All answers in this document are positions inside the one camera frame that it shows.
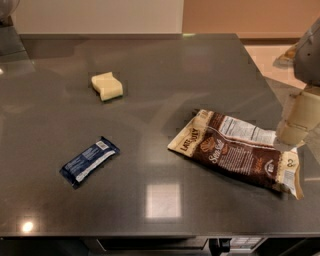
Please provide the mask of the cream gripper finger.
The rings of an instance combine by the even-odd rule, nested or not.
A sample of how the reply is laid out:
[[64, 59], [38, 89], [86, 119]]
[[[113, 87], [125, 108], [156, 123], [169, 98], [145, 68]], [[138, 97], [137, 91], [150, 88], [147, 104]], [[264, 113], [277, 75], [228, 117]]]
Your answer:
[[296, 146], [319, 124], [320, 87], [307, 85], [288, 96], [276, 136], [280, 143]]
[[280, 55], [277, 60], [281, 65], [289, 65], [292, 64], [294, 59], [295, 59], [295, 55], [296, 55], [296, 51], [297, 51], [297, 46], [298, 44], [294, 44], [292, 45], [289, 49], [287, 49], [282, 55]]

